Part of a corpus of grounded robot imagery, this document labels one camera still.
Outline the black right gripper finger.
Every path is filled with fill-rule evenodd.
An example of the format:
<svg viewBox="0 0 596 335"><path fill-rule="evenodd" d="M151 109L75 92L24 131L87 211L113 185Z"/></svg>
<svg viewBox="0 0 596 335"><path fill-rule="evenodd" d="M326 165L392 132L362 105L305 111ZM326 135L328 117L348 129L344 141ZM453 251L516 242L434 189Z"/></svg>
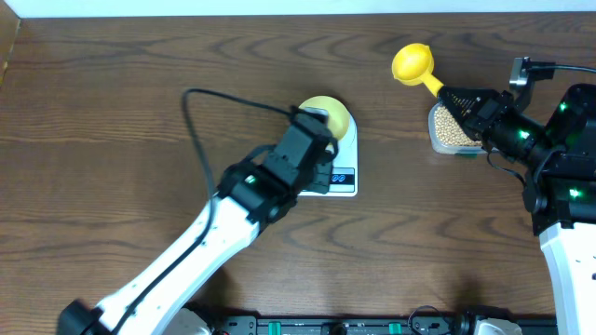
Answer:
<svg viewBox="0 0 596 335"><path fill-rule="evenodd" d="M491 99L497 97L499 92L494 89L488 88L468 88L468 87L450 87L444 86L441 89L441 98L443 100L453 100L453 99L462 99L462 100L472 100L474 101L477 98L481 100L484 99Z"/></svg>
<svg viewBox="0 0 596 335"><path fill-rule="evenodd" d="M477 98L475 100L443 100L441 98L440 90L438 92L438 100L442 106L447 108L450 115L454 118L457 125L461 127L466 136L468 136L471 140L479 139L478 131L473 129L472 122L475 119L475 115L487 99L481 100L480 98Z"/></svg>

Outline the yellow measuring scoop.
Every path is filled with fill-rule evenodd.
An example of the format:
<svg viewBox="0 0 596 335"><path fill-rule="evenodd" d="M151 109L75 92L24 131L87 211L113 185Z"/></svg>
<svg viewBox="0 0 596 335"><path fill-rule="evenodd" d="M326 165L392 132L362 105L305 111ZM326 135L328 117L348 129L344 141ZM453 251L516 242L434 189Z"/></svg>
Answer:
<svg viewBox="0 0 596 335"><path fill-rule="evenodd" d="M434 57L428 45L413 43L403 47L391 64L393 77L405 86L424 85L437 98L444 84L433 74Z"/></svg>

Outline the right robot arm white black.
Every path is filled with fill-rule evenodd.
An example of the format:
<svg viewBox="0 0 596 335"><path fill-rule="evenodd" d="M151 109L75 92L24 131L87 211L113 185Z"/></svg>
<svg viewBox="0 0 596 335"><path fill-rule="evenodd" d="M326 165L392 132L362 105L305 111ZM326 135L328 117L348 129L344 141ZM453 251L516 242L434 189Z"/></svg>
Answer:
<svg viewBox="0 0 596 335"><path fill-rule="evenodd" d="M439 102L485 151L525 166L522 200L547 260L558 331L595 331L595 87L570 86L545 125L513 96L442 87Z"/></svg>

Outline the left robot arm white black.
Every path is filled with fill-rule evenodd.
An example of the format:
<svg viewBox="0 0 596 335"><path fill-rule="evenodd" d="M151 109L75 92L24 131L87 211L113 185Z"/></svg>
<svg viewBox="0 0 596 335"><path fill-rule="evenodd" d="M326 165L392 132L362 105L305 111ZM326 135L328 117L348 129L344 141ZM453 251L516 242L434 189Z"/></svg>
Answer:
<svg viewBox="0 0 596 335"><path fill-rule="evenodd" d="M229 167L190 227L153 263L95 307L71 302L58 318L60 334L161 334L175 315L230 258L283 218L299 194L332 178L332 160L354 141L350 113L298 110L279 144Z"/></svg>

